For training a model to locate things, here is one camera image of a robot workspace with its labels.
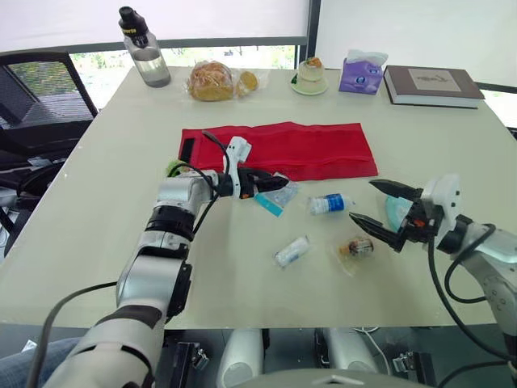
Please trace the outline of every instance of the water bottle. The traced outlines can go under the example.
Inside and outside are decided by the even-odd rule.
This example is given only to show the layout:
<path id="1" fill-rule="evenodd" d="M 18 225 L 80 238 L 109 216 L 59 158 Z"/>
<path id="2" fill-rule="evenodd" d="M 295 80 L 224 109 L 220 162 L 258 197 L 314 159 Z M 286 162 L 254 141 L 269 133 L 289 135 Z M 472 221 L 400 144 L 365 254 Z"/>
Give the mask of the water bottle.
<path id="1" fill-rule="evenodd" d="M 169 69 L 158 47 L 156 36 L 147 28 L 145 19 L 130 6 L 123 6 L 119 13 L 124 45 L 144 82 L 151 87 L 167 85 L 170 82 Z"/>
<path id="2" fill-rule="evenodd" d="M 314 216 L 348 210 L 352 205 L 355 205 L 355 202 L 343 194 L 329 194 L 327 196 L 312 196 L 309 198 L 309 211 Z"/>

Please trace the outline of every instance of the red cloth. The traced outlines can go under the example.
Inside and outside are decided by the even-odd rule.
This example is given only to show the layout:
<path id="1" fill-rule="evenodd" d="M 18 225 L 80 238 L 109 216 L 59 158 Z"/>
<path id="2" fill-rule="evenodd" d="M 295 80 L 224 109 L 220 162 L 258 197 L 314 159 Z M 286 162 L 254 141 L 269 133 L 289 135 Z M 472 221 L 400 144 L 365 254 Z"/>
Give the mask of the red cloth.
<path id="1" fill-rule="evenodd" d="M 372 152 L 359 123 L 301 125 L 286 122 L 207 130 L 226 145 L 233 136 L 244 137 L 251 144 L 251 152 L 243 166 L 270 173 L 278 171 L 294 181 L 377 175 Z M 221 149 L 201 131 L 183 130 L 179 158 L 200 169 L 222 171 Z M 192 140 L 185 145 L 188 139 L 194 139 L 193 145 Z"/>

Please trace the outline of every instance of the mesh chair back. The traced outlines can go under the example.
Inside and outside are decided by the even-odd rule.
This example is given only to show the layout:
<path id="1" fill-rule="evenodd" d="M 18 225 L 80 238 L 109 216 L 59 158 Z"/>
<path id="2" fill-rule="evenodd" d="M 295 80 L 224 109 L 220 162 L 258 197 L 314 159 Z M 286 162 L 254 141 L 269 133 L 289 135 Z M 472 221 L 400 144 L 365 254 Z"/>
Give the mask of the mesh chair back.
<path id="1" fill-rule="evenodd" d="M 0 56 L 0 126 L 93 120 L 97 114 L 68 53 Z"/>

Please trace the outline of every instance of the black bottle cap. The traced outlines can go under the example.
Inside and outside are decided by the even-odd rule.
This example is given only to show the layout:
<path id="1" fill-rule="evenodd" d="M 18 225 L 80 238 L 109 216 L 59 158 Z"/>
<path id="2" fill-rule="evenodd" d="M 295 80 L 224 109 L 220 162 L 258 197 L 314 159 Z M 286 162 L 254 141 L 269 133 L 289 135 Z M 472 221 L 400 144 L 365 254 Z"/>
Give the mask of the black bottle cap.
<path id="1" fill-rule="evenodd" d="M 120 17 L 119 26 L 122 28 L 124 35 L 133 38 L 135 36 L 142 36 L 149 30 L 145 19 L 142 18 L 130 6 L 123 6 L 119 9 Z"/>

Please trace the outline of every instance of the tissue box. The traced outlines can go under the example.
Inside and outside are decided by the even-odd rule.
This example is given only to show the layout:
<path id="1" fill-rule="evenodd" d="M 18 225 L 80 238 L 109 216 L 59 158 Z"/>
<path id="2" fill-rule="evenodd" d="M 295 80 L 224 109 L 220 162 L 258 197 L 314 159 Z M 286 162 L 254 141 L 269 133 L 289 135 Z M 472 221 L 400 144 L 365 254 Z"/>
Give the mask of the tissue box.
<path id="1" fill-rule="evenodd" d="M 374 95 L 382 82 L 382 69 L 370 61 L 343 61 L 343 73 L 339 91 L 366 93 Z"/>

